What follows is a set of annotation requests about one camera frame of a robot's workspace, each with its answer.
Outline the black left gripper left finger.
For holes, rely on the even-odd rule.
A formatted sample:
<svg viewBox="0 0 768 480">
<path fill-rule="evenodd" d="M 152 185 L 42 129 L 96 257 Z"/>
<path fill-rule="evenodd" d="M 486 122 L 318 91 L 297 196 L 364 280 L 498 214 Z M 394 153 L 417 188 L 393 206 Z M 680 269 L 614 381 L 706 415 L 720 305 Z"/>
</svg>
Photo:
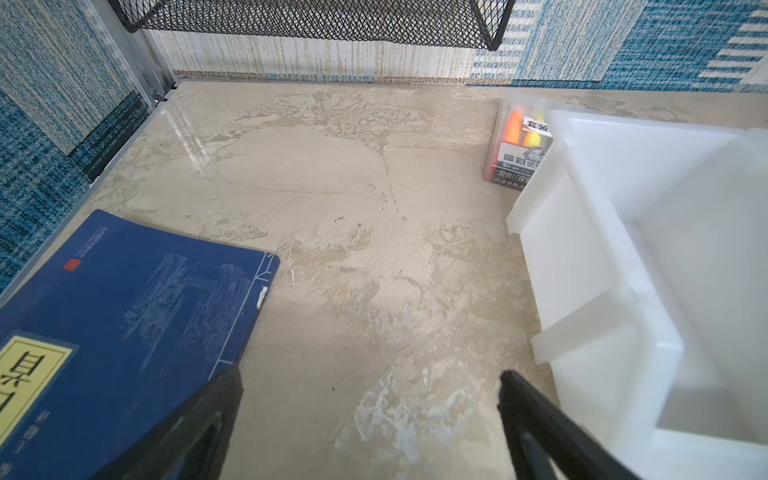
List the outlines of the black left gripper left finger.
<svg viewBox="0 0 768 480">
<path fill-rule="evenodd" d="M 219 478 L 242 396 L 239 368 L 221 371 L 94 477 Z"/>
</svg>

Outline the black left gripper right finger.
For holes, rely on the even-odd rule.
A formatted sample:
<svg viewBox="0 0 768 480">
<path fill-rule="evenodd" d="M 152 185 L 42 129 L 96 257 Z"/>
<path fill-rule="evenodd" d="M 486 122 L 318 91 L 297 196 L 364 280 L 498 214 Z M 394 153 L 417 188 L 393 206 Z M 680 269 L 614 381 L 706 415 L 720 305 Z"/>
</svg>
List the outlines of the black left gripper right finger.
<svg viewBox="0 0 768 480">
<path fill-rule="evenodd" d="M 517 478 L 637 477 L 518 372 L 506 370 L 500 381 L 497 408 Z"/>
</svg>

